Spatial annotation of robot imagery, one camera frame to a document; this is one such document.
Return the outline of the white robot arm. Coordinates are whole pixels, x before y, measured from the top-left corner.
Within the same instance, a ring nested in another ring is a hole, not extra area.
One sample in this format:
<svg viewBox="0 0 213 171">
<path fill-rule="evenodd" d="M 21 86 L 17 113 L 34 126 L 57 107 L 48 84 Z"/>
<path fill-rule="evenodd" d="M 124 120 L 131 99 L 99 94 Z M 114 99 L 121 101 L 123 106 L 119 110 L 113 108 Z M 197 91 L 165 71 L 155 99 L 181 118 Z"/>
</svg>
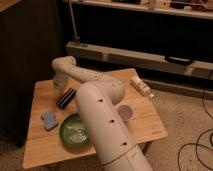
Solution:
<svg viewBox="0 0 213 171">
<path fill-rule="evenodd" d="M 72 56 L 52 61 L 54 86 L 62 91 L 69 78 L 81 83 L 75 103 L 90 141 L 105 171 L 153 171 L 119 116 L 115 105 L 125 96 L 117 78 L 78 67 Z"/>
</svg>

